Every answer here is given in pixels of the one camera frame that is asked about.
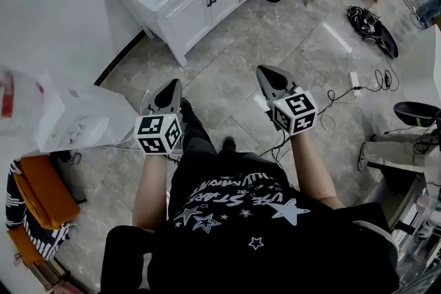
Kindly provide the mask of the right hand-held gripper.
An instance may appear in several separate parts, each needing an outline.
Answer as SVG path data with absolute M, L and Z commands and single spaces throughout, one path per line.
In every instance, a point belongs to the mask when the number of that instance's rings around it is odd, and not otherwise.
M 294 136 L 314 126 L 317 104 L 311 92 L 301 88 L 288 71 L 259 65 L 256 77 L 268 106 L 266 114 L 277 130 Z

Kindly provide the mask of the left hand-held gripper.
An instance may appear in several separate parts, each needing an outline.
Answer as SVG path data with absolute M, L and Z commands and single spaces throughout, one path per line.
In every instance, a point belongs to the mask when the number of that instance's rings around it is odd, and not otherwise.
M 149 93 L 136 118 L 134 139 L 146 155 L 181 155 L 182 85 L 175 78 Z

